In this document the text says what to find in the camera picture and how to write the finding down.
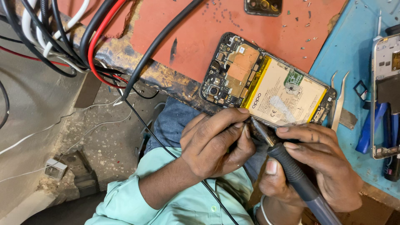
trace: opened smartphone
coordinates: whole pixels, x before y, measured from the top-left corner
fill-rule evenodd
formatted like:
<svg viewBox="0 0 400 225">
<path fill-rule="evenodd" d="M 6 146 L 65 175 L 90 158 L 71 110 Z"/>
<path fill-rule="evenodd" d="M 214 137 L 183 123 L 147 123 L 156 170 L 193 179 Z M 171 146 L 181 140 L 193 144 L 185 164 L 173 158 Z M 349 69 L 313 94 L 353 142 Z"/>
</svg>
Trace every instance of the opened smartphone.
<svg viewBox="0 0 400 225">
<path fill-rule="evenodd" d="M 218 44 L 200 96 L 224 108 L 247 108 L 260 122 L 278 128 L 322 124 L 336 91 L 228 32 Z"/>
</svg>

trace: hand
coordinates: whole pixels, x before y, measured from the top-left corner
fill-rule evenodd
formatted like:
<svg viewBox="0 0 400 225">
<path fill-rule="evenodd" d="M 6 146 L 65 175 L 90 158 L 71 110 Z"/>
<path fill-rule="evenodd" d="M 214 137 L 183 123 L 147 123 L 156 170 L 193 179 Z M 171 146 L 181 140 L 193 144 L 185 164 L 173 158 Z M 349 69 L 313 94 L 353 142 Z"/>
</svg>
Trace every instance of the hand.
<svg viewBox="0 0 400 225">
<path fill-rule="evenodd" d="M 183 129 L 182 158 L 199 178 L 220 177 L 240 168 L 255 152 L 245 108 L 227 108 L 212 117 L 200 114 Z M 227 153 L 237 141 L 237 146 Z"/>
<path fill-rule="evenodd" d="M 332 129 L 307 124 L 278 128 L 276 135 L 282 139 L 298 139 L 304 142 L 285 142 L 284 146 L 294 159 L 315 170 L 318 187 L 334 211 L 350 212 L 361 207 L 358 192 L 363 181 L 344 156 Z M 305 206 L 293 187 L 286 184 L 284 171 L 276 159 L 270 158 L 267 161 L 259 186 L 267 196 L 292 206 Z"/>
</svg>

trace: silver bracelet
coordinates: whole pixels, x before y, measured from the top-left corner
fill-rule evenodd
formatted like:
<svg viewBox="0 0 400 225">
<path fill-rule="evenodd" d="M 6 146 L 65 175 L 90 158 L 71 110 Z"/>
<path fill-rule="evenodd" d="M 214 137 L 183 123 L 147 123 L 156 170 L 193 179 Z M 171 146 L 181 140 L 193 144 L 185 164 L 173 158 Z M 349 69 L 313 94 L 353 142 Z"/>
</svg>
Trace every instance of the silver bracelet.
<svg viewBox="0 0 400 225">
<path fill-rule="evenodd" d="M 264 198 L 265 198 L 265 197 L 266 197 L 265 195 L 262 195 L 262 197 L 261 197 L 261 204 L 260 204 L 261 211 L 262 211 L 262 214 L 264 215 L 265 220 L 267 221 L 267 224 L 268 224 L 268 225 L 273 225 L 273 224 L 270 222 L 270 220 L 268 219 L 267 214 L 265 213 L 265 210 L 264 210 Z"/>
</svg>

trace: shirt sleeve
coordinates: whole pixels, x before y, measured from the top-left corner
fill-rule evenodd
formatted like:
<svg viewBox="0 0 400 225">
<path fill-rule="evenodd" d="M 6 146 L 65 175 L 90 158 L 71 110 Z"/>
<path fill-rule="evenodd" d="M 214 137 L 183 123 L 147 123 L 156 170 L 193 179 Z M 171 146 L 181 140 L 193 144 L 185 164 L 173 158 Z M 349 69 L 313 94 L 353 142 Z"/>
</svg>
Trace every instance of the shirt sleeve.
<svg viewBox="0 0 400 225">
<path fill-rule="evenodd" d="M 159 210 L 150 207 L 139 189 L 139 176 L 108 184 L 104 202 L 96 208 L 93 218 L 85 225 L 142 225 L 153 219 Z"/>
</svg>

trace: workbench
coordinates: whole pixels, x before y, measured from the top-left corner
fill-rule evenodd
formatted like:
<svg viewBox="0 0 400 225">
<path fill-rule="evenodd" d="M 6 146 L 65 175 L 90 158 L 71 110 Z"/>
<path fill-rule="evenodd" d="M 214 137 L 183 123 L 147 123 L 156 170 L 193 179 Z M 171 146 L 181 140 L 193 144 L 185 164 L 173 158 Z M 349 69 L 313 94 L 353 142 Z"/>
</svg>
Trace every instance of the workbench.
<svg viewBox="0 0 400 225">
<path fill-rule="evenodd" d="M 397 11 L 395 15 L 389 14 L 397 1 L 400 0 L 394 0 L 393 3 L 388 4 L 386 1 L 378 3 L 374 0 L 359 0 L 358 4 L 355 4 L 355 0 L 350 0 L 344 7 L 309 74 L 330 84 L 331 76 L 338 70 L 335 83 L 336 90 L 340 93 L 341 80 L 350 70 L 351 74 L 347 78 L 345 87 L 344 108 L 356 115 L 358 122 L 353 131 L 339 125 L 337 134 L 340 146 L 353 169 L 367 182 L 362 193 L 400 210 L 400 185 L 387 181 L 380 175 L 383 161 L 374 160 L 369 155 L 362 155 L 354 150 L 368 112 L 362 109 L 362 102 L 353 91 L 354 85 L 359 80 L 363 80 L 365 84 L 369 83 L 368 61 L 372 39 L 376 36 L 379 8 L 382 8 L 382 31 L 384 31 L 385 28 L 397 24 L 397 17 L 396 19 L 394 17 L 400 14 Z M 108 38 L 97 46 L 97 60 L 127 74 L 134 71 L 142 58 L 142 54 L 134 51 L 130 43 L 141 4 L 142 1 L 137 3 L 129 27 L 120 39 Z M 23 6 L 19 1 L 16 7 L 18 14 L 21 15 Z M 64 22 L 69 19 L 68 16 L 62 15 Z M 84 27 L 76 26 L 70 32 L 75 48 L 78 48 L 84 31 Z M 140 81 L 209 115 L 221 110 L 220 107 L 200 98 L 201 84 L 199 82 L 156 61 L 148 63 L 140 76 Z"/>
</svg>

